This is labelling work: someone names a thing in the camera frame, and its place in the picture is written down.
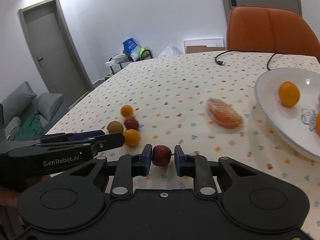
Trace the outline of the person left hand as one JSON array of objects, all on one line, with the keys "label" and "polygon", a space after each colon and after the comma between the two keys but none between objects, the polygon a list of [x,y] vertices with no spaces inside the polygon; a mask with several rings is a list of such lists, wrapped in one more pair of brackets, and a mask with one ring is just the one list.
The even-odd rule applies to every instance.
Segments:
[{"label": "person left hand", "polygon": [[3,187],[1,186],[1,206],[17,207],[20,195],[27,188],[50,179],[50,175],[40,176],[22,180],[17,186]]}]

